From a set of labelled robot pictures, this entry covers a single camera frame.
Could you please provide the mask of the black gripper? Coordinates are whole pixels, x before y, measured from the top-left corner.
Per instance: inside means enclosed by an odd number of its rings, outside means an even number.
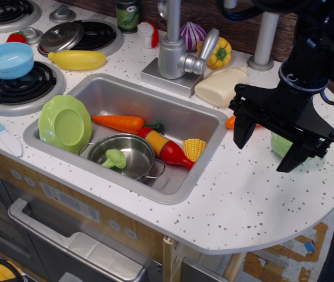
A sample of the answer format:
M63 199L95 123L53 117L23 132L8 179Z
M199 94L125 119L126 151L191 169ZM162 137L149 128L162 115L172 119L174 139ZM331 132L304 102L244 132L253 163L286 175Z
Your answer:
M277 171L289 173L306 160L323 157L334 143L334 128L315 110L313 95L279 83L274 89L237 84L233 110L233 141L243 149L256 124L290 140L293 145Z

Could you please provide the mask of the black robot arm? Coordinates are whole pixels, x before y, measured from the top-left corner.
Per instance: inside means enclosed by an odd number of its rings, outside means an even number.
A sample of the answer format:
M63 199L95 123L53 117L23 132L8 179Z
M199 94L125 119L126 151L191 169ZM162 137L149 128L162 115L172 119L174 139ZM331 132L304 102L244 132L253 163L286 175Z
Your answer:
M334 142L334 128L319 116L312 99L324 95L334 81L334 1L255 1L253 7L235 13L227 11L223 1L217 6L231 22L262 12L298 17L293 49L279 68L278 86L235 86L229 105L236 117L235 144L243 148L256 125L261 125L291 142L279 172L291 172L310 157L324 157Z

